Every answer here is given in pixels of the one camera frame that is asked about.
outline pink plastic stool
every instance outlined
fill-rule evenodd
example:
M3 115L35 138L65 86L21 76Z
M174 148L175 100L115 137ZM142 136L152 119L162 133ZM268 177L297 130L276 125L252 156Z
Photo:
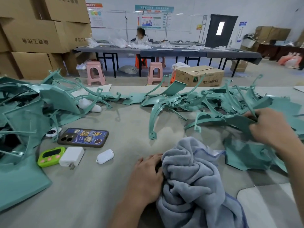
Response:
M154 69L158 69L157 75L153 75ZM148 84L152 85L154 81L162 81L163 79L163 65L161 62L150 62L148 72Z
M162 61L162 64L163 64L163 69L166 67L166 57L162 57L163 61Z
M91 69L97 69L99 78L93 78ZM102 85L105 85L105 77L101 68L100 62L87 62L87 73L88 73L88 85L92 85L92 82L99 81Z

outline left hand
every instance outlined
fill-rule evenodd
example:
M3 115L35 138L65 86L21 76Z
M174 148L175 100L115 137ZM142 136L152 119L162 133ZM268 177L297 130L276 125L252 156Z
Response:
M160 193L163 183L163 172L156 165L161 161L162 153L150 155L145 161L140 158L134 167L129 179L125 198L130 199L140 207L146 207L155 202Z

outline forearm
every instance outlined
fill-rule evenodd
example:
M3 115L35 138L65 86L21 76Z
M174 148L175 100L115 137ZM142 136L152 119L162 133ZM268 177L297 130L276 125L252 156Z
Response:
M288 171L295 202L304 224L304 145L297 139L287 147L277 147Z
M116 206L108 228L136 228L144 206L136 203L131 197L124 199Z

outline door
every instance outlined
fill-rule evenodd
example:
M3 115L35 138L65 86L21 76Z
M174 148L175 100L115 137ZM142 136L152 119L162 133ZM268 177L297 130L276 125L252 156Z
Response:
M211 14L205 47L228 46L238 16Z

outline white shirt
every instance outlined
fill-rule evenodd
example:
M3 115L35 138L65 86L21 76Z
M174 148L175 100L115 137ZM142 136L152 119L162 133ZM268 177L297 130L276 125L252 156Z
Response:
M140 44L140 43L143 43L143 42L149 42L149 39L148 39L147 35L145 35L142 39L139 39L138 36L136 36L135 42Z

